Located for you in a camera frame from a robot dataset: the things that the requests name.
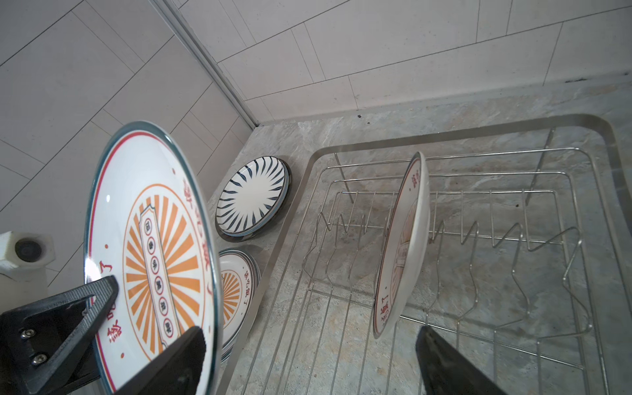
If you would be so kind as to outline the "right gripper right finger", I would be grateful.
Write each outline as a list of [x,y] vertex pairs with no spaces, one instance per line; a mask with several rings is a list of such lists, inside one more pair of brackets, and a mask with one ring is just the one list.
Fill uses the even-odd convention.
[[427,394],[505,394],[430,326],[417,335],[416,356]]

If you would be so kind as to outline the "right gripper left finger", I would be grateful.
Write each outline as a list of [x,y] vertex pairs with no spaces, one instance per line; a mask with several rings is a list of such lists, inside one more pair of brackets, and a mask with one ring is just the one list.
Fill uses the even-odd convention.
[[206,350],[202,329],[191,327],[115,394],[195,394]]

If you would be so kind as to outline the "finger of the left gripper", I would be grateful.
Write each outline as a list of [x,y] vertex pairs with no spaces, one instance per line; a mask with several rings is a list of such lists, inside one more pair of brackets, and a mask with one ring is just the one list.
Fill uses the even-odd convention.
[[92,343],[118,296],[114,276],[1,314],[1,393],[69,394],[100,378]]

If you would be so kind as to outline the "red patterned plate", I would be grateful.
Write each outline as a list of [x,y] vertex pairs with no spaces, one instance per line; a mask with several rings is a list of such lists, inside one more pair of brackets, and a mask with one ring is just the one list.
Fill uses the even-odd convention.
[[261,274],[256,260],[246,251],[222,250],[219,259],[224,303],[222,359],[226,360],[249,312]]
[[430,175],[426,158],[418,151],[403,176],[385,235],[373,306],[374,338],[394,328],[416,286],[430,223]]

